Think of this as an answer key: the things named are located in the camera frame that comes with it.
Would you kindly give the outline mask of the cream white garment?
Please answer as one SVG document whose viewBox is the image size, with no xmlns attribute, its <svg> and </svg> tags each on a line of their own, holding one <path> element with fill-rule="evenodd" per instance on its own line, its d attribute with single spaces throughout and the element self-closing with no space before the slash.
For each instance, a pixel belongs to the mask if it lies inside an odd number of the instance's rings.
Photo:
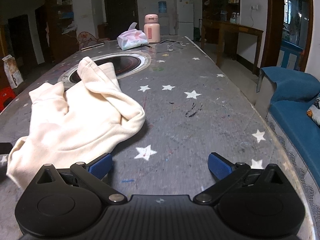
<svg viewBox="0 0 320 240">
<path fill-rule="evenodd" d="M 65 89 L 62 82 L 44 83 L 29 93 L 29 134 L 8 156 L 7 176 L 25 189 L 44 164 L 69 168 L 110 153 L 140 131 L 143 107 L 120 89 L 114 66 L 84 57 L 80 81 Z"/>
</svg>

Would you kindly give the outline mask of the blue sofa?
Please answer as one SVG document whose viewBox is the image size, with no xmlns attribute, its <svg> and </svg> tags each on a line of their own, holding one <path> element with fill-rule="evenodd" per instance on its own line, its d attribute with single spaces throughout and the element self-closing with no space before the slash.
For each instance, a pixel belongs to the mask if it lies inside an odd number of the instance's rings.
<svg viewBox="0 0 320 240">
<path fill-rule="evenodd" d="M 319 99 L 319 80 L 308 73 L 281 67 L 260 69 L 259 87 L 270 81 L 274 93 L 268 113 L 295 147 L 319 186 L 319 126 L 306 111 Z"/>
</svg>

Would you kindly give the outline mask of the butterfly patterned pillow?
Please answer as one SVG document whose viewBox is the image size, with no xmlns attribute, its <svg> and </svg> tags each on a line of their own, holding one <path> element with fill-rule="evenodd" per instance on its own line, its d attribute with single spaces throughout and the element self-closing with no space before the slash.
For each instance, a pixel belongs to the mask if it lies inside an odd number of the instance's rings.
<svg viewBox="0 0 320 240">
<path fill-rule="evenodd" d="M 320 126 L 320 107 L 319 99 L 316 99 L 313 104 L 306 111 L 306 114 L 311 118 L 318 126 Z"/>
</svg>

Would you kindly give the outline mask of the red plastic stool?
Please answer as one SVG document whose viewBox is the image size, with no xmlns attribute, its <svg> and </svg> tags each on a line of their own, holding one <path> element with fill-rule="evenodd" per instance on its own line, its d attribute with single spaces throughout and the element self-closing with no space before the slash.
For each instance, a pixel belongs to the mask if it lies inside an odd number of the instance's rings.
<svg viewBox="0 0 320 240">
<path fill-rule="evenodd" d="M 16 98 L 16 94 L 11 87 L 2 88 L 0 90 L 0 111 L 3 111 L 14 98 Z"/>
</svg>

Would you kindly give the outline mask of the white paper sack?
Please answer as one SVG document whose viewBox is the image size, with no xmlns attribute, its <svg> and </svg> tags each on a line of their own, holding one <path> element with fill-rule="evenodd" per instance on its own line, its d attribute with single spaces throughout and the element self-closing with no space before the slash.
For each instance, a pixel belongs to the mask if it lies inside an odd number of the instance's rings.
<svg viewBox="0 0 320 240">
<path fill-rule="evenodd" d="M 17 62 L 11 55 L 7 55 L 2 60 L 4 62 L 4 71 L 10 87 L 15 89 L 23 82 L 23 77 L 18 69 Z"/>
</svg>

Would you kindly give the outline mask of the clear glasses on table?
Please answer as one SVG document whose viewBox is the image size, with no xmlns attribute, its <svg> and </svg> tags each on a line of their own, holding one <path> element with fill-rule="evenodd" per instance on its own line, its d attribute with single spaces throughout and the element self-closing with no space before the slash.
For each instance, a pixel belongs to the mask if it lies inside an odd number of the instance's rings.
<svg viewBox="0 0 320 240">
<path fill-rule="evenodd" d="M 155 45 L 156 53 L 164 53 L 184 49 L 187 45 L 181 41 L 164 40 Z"/>
</svg>

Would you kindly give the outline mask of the dark wooden shelf cabinet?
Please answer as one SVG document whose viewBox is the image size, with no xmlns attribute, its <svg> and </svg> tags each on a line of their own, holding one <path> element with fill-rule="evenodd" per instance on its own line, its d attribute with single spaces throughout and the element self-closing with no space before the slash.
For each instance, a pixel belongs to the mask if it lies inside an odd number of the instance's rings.
<svg viewBox="0 0 320 240">
<path fill-rule="evenodd" d="M 55 63 L 78 51 L 76 30 L 67 28 L 74 23 L 72 0 L 46 0 L 49 47 Z"/>
</svg>

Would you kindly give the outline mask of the soft tissue pack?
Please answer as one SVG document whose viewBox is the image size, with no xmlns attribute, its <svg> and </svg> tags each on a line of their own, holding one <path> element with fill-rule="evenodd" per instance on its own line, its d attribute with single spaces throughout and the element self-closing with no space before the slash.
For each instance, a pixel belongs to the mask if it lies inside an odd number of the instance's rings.
<svg viewBox="0 0 320 240">
<path fill-rule="evenodd" d="M 149 43 L 146 34 L 141 30 L 137 30 L 136 25 L 137 23 L 133 22 L 127 31 L 117 37 L 117 42 L 121 50 L 128 50 Z"/>
</svg>

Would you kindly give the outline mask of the dark wooden side table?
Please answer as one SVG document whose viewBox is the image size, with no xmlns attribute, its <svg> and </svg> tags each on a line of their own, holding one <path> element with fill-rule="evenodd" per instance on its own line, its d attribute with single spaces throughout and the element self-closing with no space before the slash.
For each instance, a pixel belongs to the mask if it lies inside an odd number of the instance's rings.
<svg viewBox="0 0 320 240">
<path fill-rule="evenodd" d="M 258 74 L 258 61 L 261 50 L 261 42 L 263 31 L 248 27 L 241 24 L 230 23 L 225 21 L 214 21 L 209 19 L 202 19 L 201 27 L 201 49 L 204 50 L 206 31 L 215 29 L 219 31 L 217 42 L 217 59 L 216 65 L 220 68 L 223 62 L 223 55 L 225 51 L 227 56 L 230 56 L 233 60 L 237 60 L 240 63 L 244 63 L 252 74 Z M 254 53 L 254 63 L 250 63 L 238 54 L 238 42 L 239 34 L 247 34 L 249 36 L 255 36 L 257 38 L 256 48 Z"/>
</svg>

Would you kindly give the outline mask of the white refrigerator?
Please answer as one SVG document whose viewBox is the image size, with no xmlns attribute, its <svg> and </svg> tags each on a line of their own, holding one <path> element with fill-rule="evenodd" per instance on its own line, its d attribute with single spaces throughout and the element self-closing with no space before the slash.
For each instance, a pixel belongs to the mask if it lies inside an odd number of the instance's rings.
<svg viewBox="0 0 320 240">
<path fill-rule="evenodd" d="M 176 0 L 176 34 L 194 37 L 194 3 L 193 0 Z"/>
</svg>

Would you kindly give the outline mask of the pink thermos bottle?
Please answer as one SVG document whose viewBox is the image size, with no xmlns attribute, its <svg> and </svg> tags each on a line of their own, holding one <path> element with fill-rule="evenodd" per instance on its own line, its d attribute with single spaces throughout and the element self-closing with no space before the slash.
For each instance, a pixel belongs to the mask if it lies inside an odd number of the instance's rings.
<svg viewBox="0 0 320 240">
<path fill-rule="evenodd" d="M 148 14 L 144 17 L 144 33 L 149 43 L 159 43 L 161 41 L 157 14 Z"/>
</svg>

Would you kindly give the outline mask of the water dispenser with blue bottle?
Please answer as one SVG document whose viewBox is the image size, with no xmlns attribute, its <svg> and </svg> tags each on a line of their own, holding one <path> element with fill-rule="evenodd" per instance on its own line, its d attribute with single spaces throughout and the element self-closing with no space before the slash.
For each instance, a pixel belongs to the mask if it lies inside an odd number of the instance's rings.
<svg viewBox="0 0 320 240">
<path fill-rule="evenodd" d="M 160 25 L 161 35 L 169 35 L 170 34 L 170 26 L 169 26 L 169 15 L 168 15 L 166 1 L 159 1 L 158 2 L 158 22 Z"/>
</svg>

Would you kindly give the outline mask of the dark wooden door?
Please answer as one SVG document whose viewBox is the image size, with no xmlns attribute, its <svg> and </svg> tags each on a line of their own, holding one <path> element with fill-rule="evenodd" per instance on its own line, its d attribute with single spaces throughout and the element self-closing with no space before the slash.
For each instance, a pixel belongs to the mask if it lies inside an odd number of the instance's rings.
<svg viewBox="0 0 320 240">
<path fill-rule="evenodd" d="M 127 31 L 133 22 L 139 27 L 137 0 L 104 0 L 106 35 L 110 40 Z"/>
</svg>

